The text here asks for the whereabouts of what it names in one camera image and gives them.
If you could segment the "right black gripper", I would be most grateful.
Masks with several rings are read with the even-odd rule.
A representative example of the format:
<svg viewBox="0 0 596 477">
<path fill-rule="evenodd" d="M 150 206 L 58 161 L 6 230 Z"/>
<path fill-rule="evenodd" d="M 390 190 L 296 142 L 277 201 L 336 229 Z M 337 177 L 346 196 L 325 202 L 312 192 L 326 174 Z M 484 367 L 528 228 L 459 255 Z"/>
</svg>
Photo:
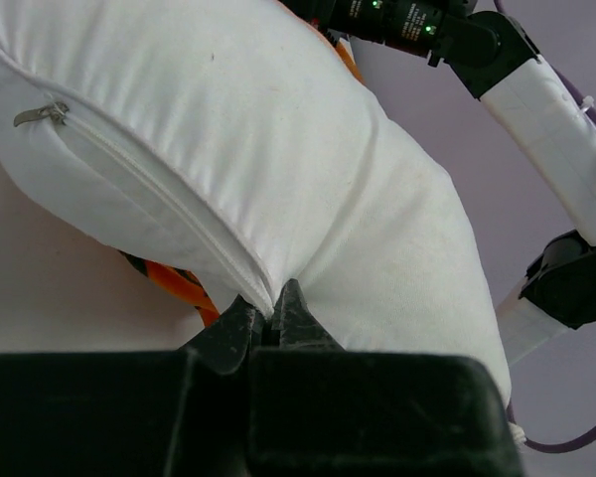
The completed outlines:
<svg viewBox="0 0 596 477">
<path fill-rule="evenodd" d="M 465 19 L 472 13 L 472 3 L 461 0 L 284 0 L 282 4 L 332 45 L 356 37 L 420 57 L 436 46 L 448 17 Z"/>
</svg>

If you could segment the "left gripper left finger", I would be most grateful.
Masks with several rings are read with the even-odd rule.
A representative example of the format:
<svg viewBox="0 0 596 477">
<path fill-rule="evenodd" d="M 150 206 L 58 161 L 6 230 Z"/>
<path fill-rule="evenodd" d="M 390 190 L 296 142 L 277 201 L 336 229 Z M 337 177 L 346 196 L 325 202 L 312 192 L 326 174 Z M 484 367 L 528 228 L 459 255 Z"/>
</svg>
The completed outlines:
<svg viewBox="0 0 596 477">
<path fill-rule="evenodd" d="M 244 367 L 263 317 L 236 299 L 172 351 L 0 354 L 0 476 L 244 476 Z"/>
</svg>

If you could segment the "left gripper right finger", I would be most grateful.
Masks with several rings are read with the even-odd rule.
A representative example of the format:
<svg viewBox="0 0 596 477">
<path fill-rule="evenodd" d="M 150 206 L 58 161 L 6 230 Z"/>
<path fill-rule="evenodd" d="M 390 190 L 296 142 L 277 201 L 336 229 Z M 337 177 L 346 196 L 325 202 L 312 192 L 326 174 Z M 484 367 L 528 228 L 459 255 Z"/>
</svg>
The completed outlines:
<svg viewBox="0 0 596 477">
<path fill-rule="evenodd" d="M 463 356 L 350 352 L 288 281 L 251 350 L 254 476 L 520 476 L 498 389 Z"/>
</svg>

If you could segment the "orange patterned pillowcase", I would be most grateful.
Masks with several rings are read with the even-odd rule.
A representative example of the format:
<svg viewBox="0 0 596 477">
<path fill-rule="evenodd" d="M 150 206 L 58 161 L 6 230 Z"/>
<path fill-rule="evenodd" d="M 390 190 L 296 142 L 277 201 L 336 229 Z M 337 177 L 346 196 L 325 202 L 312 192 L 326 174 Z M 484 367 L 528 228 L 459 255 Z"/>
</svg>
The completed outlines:
<svg viewBox="0 0 596 477">
<path fill-rule="evenodd" d="M 124 251 L 119 253 L 135 270 L 153 283 L 192 305 L 199 313 L 205 327 L 211 326 L 219 319 L 221 313 L 200 280 L 192 272 L 140 258 Z"/>
</svg>

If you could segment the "white pillow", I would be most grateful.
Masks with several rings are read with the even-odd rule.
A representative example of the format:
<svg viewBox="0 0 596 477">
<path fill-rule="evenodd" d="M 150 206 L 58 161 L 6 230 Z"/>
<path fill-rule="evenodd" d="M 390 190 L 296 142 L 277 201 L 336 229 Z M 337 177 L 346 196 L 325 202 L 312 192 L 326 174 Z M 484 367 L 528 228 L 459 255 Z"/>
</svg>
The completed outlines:
<svg viewBox="0 0 596 477">
<path fill-rule="evenodd" d="M 13 126 L 67 104 L 64 124 Z M 12 231 L 0 180 L 0 352 L 175 348 L 195 315 L 58 309 L 59 218 L 188 270 L 215 306 L 270 314 L 296 279 L 350 350 L 464 355 L 512 389 L 471 224 L 449 174 L 276 1 L 0 1 L 0 165 L 40 214 Z"/>
</svg>

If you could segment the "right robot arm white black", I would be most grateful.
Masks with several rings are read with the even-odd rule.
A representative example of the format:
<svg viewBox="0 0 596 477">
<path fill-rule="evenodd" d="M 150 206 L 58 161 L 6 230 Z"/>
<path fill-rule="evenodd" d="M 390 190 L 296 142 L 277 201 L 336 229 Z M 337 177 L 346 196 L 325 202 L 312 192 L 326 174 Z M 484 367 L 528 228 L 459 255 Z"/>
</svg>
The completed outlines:
<svg viewBox="0 0 596 477">
<path fill-rule="evenodd" d="M 446 64 L 509 134 L 573 223 L 499 306 L 507 360 L 596 322 L 596 115 L 520 23 L 472 1 L 292 1 L 327 37 L 347 34 Z"/>
</svg>

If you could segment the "metal zipper pull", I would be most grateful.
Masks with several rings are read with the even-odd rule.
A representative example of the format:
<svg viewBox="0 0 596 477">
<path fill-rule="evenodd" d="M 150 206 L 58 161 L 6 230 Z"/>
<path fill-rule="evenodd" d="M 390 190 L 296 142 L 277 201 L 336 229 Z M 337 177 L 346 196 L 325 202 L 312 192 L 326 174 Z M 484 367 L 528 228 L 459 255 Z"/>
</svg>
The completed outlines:
<svg viewBox="0 0 596 477">
<path fill-rule="evenodd" d="M 54 124 L 64 124 L 70 108 L 61 101 L 55 101 L 39 108 L 28 109 L 18 113 L 13 119 L 13 126 L 49 119 Z"/>
</svg>

